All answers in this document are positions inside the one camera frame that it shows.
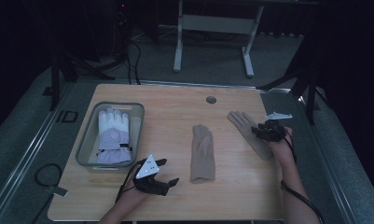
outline plastic bin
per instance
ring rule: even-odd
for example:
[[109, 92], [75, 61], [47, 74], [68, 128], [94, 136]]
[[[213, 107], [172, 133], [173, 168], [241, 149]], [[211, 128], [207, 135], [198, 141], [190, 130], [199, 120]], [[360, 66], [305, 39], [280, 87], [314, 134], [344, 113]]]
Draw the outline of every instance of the plastic bin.
[[[107, 108], [119, 109], [122, 113], [129, 114], [129, 147], [132, 148], [132, 160], [113, 164], [102, 164], [97, 162], [97, 153], [99, 152], [99, 112]], [[117, 170], [119, 167], [125, 167], [132, 164], [137, 158], [140, 134], [144, 121], [144, 106], [139, 103], [113, 103], [101, 102], [97, 104], [92, 113], [86, 130], [82, 136], [76, 152], [76, 161], [82, 166], [94, 170]]]

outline wooden tabletop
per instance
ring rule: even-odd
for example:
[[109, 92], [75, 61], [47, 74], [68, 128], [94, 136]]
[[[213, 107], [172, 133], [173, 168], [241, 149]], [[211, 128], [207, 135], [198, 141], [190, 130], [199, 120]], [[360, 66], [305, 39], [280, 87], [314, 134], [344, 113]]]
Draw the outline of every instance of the wooden tabletop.
[[[206, 98], [214, 96], [215, 104]], [[56, 221], [99, 220], [115, 202], [128, 169], [97, 171], [76, 162], [76, 151], [94, 106], [100, 102], [140, 103], [145, 107], [137, 160], [154, 155], [167, 159], [158, 181], [179, 177], [167, 196], [150, 195], [128, 220], [257, 220], [283, 219], [279, 183], [281, 172], [274, 159], [261, 160], [227, 119], [229, 111], [244, 111], [256, 122], [266, 112], [259, 93], [247, 88], [101, 84], [97, 86], [82, 122], [48, 217]], [[203, 124], [213, 133], [215, 180], [189, 181], [192, 127]]]

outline beige glove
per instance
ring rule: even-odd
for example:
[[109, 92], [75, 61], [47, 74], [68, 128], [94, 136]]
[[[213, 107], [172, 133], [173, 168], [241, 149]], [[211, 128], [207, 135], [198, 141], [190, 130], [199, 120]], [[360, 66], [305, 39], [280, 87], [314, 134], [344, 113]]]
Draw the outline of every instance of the beige glove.
[[256, 135], [251, 131], [251, 127], [257, 127], [257, 125], [253, 119], [250, 118], [250, 116], [244, 112], [241, 113], [239, 111], [230, 111], [228, 114], [228, 120], [230, 120], [230, 122], [232, 122], [239, 129], [242, 136], [262, 160], [267, 160], [273, 156], [270, 147], [261, 139], [257, 138]]
[[200, 184], [215, 179], [213, 134], [201, 124], [193, 126], [190, 182]]

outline white desk frame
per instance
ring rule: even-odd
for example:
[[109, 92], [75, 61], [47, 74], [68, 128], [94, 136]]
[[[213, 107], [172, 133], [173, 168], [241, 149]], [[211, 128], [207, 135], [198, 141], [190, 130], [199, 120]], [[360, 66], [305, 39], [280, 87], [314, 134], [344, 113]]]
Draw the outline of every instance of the white desk frame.
[[259, 25], [259, 20], [262, 15], [263, 8], [264, 7], [258, 7], [254, 20], [187, 15], [183, 14], [183, 1], [179, 0], [177, 47], [175, 50], [173, 66], [174, 72], [181, 71], [181, 61], [183, 55], [183, 30], [197, 30], [249, 35], [247, 45], [245, 47], [242, 47], [242, 57], [244, 59], [246, 75], [248, 77], [253, 77], [254, 70], [251, 63], [250, 50], [254, 42], [254, 37], [256, 36], [256, 29]]

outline person's right arm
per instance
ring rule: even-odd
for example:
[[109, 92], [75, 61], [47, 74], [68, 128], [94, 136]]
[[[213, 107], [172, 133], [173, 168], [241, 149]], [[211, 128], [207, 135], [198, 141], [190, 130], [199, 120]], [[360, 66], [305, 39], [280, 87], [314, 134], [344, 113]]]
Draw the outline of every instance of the person's right arm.
[[[291, 143], [292, 130], [287, 129], [286, 139]], [[297, 166], [294, 162], [294, 156], [289, 145], [285, 140], [279, 142], [267, 143], [273, 150], [274, 157], [282, 168], [283, 182], [292, 190], [298, 192], [306, 199], [309, 199], [306, 190], [300, 180]], [[298, 223], [320, 223], [318, 216], [303, 201], [283, 189], [283, 204], [285, 211], [285, 221], [288, 224]]]

